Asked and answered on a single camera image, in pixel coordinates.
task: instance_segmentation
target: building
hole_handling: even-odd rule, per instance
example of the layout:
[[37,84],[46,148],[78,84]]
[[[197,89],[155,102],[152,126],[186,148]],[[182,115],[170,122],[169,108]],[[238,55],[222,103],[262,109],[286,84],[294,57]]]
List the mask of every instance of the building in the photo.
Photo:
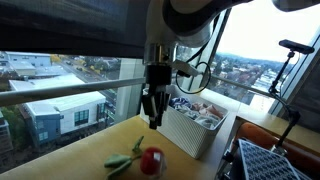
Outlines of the building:
[[9,52],[6,51],[4,59],[10,61],[28,61],[35,67],[51,66],[50,54],[43,53],[26,53],[26,52]]
[[[14,91],[84,84],[73,74],[28,81],[10,80]],[[99,122],[105,122],[105,97],[90,92],[23,104],[21,113],[36,147]]]
[[0,52],[0,66],[6,66],[8,63],[8,59],[6,59],[6,54],[1,51]]
[[9,65],[18,76],[36,75],[36,68],[28,61],[9,61]]
[[28,61],[9,61],[9,66],[0,66],[0,73],[8,70],[16,72],[16,74],[12,74],[10,79],[21,79],[21,77],[41,79],[68,74],[68,72],[65,71],[61,66],[34,67]]
[[12,157],[12,141],[9,124],[0,111],[0,167],[6,166]]

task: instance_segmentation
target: white bin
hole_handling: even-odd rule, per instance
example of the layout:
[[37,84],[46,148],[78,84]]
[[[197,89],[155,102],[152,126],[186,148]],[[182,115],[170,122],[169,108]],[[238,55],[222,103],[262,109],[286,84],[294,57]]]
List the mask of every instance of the white bin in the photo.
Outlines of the white bin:
[[[184,94],[176,85],[167,86],[167,92],[171,94],[171,98],[186,97],[192,103],[199,102],[207,105],[213,105],[218,111],[223,114],[222,120],[218,123],[215,129],[208,129],[186,115],[176,111],[168,106],[167,111],[163,114],[162,126],[157,128],[162,135],[188,153],[195,159],[198,159],[201,154],[212,144],[216,134],[223,124],[228,110],[216,105],[212,102],[204,100],[197,95]],[[141,107],[140,117],[149,123],[149,117],[145,115],[143,107]]]

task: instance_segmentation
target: parked car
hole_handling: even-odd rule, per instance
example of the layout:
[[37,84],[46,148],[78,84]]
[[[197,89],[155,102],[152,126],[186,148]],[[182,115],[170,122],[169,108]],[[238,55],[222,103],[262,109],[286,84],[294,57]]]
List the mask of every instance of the parked car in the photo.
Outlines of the parked car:
[[72,65],[72,63],[70,61],[66,61],[66,64],[68,65]]
[[113,104],[111,103],[111,102],[109,102],[109,101],[106,101],[106,106],[108,107],[108,108],[113,108]]

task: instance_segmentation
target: green leaf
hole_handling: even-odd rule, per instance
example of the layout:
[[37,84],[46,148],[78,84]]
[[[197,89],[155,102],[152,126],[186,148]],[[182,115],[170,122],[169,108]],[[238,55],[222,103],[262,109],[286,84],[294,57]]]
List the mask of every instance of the green leaf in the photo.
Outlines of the green leaf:
[[131,161],[131,157],[122,154],[112,154],[104,163],[105,168],[117,168],[127,162]]

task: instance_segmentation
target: city view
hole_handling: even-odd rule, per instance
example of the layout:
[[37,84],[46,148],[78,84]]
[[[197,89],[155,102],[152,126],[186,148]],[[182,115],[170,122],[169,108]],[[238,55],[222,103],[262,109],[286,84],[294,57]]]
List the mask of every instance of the city view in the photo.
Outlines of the city view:
[[[282,66],[282,62],[244,58],[228,53],[217,53],[211,65],[211,71],[215,76],[219,76],[221,78],[225,78],[254,89],[268,92],[272,81],[276,78]],[[292,67],[293,64],[288,64],[283,76],[279,81],[279,84],[277,85],[278,90],[280,90],[282,81]],[[211,79],[208,89],[211,89],[224,96],[228,96],[237,101],[241,101],[247,105],[251,104],[255,95],[254,92],[251,92],[247,89],[223,82],[215,78]]]
[[[121,60],[1,52],[0,65],[4,92],[118,80]],[[112,126],[116,97],[108,89],[1,107],[0,173]]]
[[[117,80],[120,66],[117,58],[2,52],[0,87],[1,91],[19,91]],[[267,91],[281,66],[280,62],[217,53],[211,71]],[[246,89],[215,78],[207,88],[248,105],[253,98]],[[117,89],[108,89],[2,107],[0,140],[5,146],[0,149],[0,173],[112,126],[116,97]]]

